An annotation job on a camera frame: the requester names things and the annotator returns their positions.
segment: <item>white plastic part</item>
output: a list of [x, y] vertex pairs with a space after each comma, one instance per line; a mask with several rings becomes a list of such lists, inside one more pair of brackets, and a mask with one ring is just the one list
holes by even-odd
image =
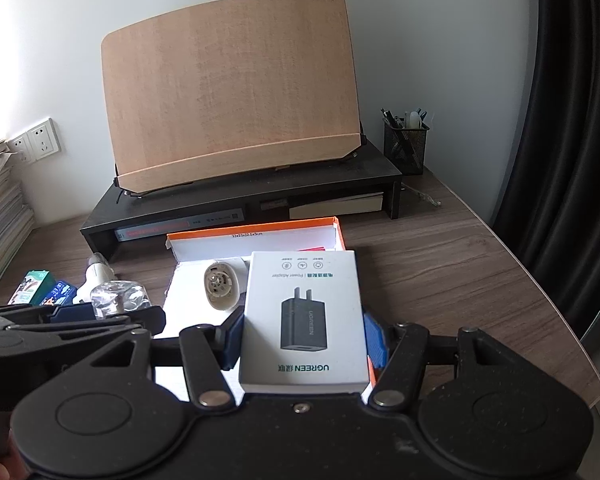
[[109, 267], [104, 256], [95, 253], [89, 258], [85, 279], [84, 285], [78, 289], [75, 295], [74, 304], [89, 303], [91, 301], [91, 291], [98, 285], [115, 280], [116, 275], [113, 269]]
[[205, 293], [209, 304], [218, 310], [234, 308], [240, 295], [247, 291], [249, 268], [242, 258], [214, 261], [204, 274]]
[[411, 130], [417, 130], [422, 127], [422, 122], [420, 121], [420, 116], [417, 112], [411, 112], [409, 115], [409, 128]]

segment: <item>wall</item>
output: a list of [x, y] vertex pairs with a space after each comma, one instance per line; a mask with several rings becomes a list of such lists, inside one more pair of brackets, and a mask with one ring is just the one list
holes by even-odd
[[[22, 170], [38, 222], [89, 212], [113, 178], [102, 38], [206, 1], [0, 0], [0, 136], [50, 116], [62, 149]], [[381, 146], [380, 107], [429, 110], [426, 164], [488, 219], [528, 99], [535, 0], [346, 1], [366, 133]]]

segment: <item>pen holder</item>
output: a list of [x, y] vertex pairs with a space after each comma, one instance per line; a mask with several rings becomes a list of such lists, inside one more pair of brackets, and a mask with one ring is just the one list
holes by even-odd
[[424, 147], [429, 127], [392, 128], [384, 123], [384, 156], [403, 175], [421, 175], [424, 170]]

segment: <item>desk surface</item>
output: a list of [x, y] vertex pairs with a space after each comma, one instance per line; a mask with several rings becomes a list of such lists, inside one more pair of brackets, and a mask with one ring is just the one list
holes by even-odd
[[[479, 326], [556, 377], [593, 405], [600, 377], [558, 311], [515, 257], [432, 174], [405, 183], [442, 201], [435, 208], [402, 193], [401, 216], [384, 212], [340, 218], [347, 249], [356, 251], [363, 304], [386, 320], [417, 322], [433, 334]], [[0, 304], [30, 269], [84, 283], [90, 256], [79, 232], [84, 217], [33, 231], [0, 280]], [[112, 259], [120, 280], [142, 283], [163, 304], [175, 260], [164, 237], [120, 245]], [[429, 367], [423, 392], [449, 378]]]

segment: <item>power adapter box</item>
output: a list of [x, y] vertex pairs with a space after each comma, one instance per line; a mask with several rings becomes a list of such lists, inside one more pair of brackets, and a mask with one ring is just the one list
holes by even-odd
[[362, 392], [369, 384], [353, 251], [254, 252], [244, 311], [245, 392]]

